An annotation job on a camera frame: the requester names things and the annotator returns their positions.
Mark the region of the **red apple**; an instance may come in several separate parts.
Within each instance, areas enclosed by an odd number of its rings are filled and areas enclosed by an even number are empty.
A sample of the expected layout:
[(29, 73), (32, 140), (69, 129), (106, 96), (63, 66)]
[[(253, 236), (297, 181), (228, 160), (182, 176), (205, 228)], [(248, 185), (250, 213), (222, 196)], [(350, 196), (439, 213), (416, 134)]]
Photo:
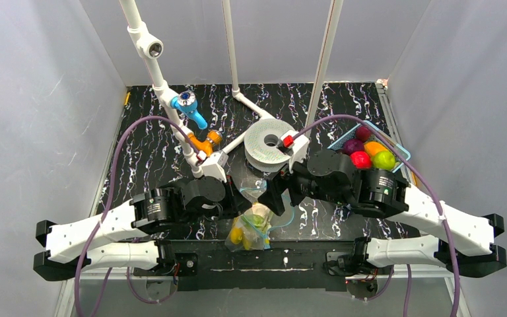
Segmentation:
[(365, 151), (355, 151), (351, 153), (350, 158), (357, 169), (369, 169), (373, 167), (372, 160)]

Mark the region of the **yellow banana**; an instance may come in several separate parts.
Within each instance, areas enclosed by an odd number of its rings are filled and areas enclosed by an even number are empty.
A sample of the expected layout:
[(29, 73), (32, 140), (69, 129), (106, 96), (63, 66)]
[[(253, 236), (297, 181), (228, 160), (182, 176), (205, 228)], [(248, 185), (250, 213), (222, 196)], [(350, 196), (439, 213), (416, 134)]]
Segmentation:
[(251, 250), (252, 249), (252, 242), (246, 236), (246, 234), (242, 230), (242, 227), (240, 227), (240, 228), (234, 227), (231, 229), (230, 242), (232, 245), (235, 245), (235, 246), (241, 245), (244, 250)]

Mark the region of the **clear zip top bag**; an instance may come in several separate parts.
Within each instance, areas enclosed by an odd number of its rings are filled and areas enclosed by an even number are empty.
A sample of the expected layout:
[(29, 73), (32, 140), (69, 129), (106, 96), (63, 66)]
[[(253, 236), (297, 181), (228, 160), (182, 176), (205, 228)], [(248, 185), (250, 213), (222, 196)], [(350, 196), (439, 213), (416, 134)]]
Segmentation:
[(252, 207), (232, 221), (230, 232), (225, 240), (225, 246), (231, 252), (269, 250), (271, 248), (271, 234), (278, 229), (289, 226), (295, 218), (296, 209), (287, 211), (287, 220), (275, 216), (268, 207), (254, 201)]

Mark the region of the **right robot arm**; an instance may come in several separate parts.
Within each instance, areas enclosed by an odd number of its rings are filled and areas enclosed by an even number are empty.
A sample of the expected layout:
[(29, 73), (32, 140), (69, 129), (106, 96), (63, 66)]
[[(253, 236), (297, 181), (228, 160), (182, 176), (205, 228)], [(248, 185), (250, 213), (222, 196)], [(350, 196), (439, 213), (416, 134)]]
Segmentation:
[(422, 232), (417, 238), (357, 238), (353, 249), (325, 262), (330, 273), (348, 276), (393, 265), (435, 265), (464, 277), (480, 278), (507, 266), (506, 250), (495, 238), (504, 232), (496, 214), (476, 217), (425, 194), (392, 171), (357, 168), (346, 155), (322, 150), (270, 174), (258, 202), (274, 214), (304, 199), (346, 205), (367, 218), (402, 223)]

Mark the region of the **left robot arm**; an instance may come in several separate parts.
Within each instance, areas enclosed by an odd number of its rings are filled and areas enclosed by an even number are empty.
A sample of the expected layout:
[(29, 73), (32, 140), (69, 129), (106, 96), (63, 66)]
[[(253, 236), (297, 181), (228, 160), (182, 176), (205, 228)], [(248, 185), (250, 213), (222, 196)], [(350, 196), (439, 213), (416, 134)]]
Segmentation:
[(172, 273), (179, 261), (170, 242), (133, 239), (200, 219), (233, 219), (251, 207), (231, 177), (176, 180), (81, 221), (40, 221), (35, 236), (45, 250), (34, 255), (33, 270), (46, 281), (64, 281), (105, 267)]

